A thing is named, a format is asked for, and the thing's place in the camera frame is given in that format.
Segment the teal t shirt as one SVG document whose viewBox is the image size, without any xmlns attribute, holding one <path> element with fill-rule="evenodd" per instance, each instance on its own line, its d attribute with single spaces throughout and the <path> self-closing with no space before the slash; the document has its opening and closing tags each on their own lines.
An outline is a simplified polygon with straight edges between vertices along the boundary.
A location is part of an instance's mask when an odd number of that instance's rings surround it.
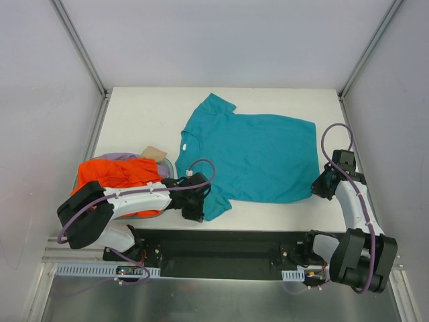
<svg viewBox="0 0 429 322">
<path fill-rule="evenodd" d="M 272 114 L 236 114 L 210 94 L 181 132 L 178 176 L 188 169 L 211 177 L 204 219 L 231 209 L 231 201 L 294 203 L 311 197 L 319 163 L 314 123 Z"/>
</svg>

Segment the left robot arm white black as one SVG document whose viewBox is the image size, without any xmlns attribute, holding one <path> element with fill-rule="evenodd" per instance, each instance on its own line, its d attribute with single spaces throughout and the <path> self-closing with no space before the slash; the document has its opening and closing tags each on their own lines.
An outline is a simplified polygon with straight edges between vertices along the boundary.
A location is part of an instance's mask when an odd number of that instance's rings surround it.
<svg viewBox="0 0 429 322">
<path fill-rule="evenodd" d="M 141 255 L 132 228 L 115 220 L 144 211 L 180 210 L 185 219 L 201 221 L 211 181 L 200 172 L 180 179 L 165 178 L 145 186 L 102 187 L 98 181 L 82 186 L 57 209 L 62 229 L 58 244 L 78 250 L 99 244 L 117 250 L 128 261 Z"/>
</svg>

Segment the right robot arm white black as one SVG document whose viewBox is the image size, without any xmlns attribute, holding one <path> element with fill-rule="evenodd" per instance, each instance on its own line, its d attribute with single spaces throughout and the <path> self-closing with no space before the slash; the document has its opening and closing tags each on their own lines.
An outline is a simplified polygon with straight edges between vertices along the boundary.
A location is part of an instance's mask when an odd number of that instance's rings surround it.
<svg viewBox="0 0 429 322">
<path fill-rule="evenodd" d="M 354 153 L 335 150 L 311 190 L 320 198 L 339 202 L 347 230 L 342 237 L 314 231 L 312 242 L 302 247 L 303 260 L 312 265 L 324 260 L 331 281 L 357 292 L 383 292 L 397 242 L 385 235 L 368 205 L 366 179 L 356 171 Z"/>
</svg>

